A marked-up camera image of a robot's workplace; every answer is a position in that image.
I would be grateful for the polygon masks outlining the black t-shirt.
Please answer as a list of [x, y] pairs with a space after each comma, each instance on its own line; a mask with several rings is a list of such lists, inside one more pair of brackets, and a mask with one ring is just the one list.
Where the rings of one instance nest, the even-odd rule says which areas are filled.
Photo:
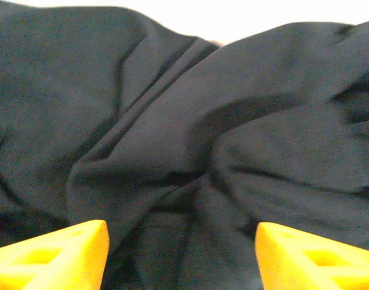
[[0, 0], [0, 247], [92, 219], [102, 290], [260, 289], [260, 222], [369, 250], [369, 22], [218, 47]]

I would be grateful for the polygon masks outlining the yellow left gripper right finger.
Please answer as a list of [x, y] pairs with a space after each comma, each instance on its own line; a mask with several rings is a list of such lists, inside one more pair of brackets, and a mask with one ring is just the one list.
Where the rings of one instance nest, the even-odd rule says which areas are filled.
[[369, 290], [369, 251], [271, 222], [255, 254], [264, 290]]

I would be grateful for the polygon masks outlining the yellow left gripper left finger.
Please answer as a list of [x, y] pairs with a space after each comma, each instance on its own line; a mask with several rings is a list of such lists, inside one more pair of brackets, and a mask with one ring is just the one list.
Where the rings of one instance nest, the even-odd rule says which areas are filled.
[[0, 290], [100, 290], [109, 251], [104, 220], [0, 248]]

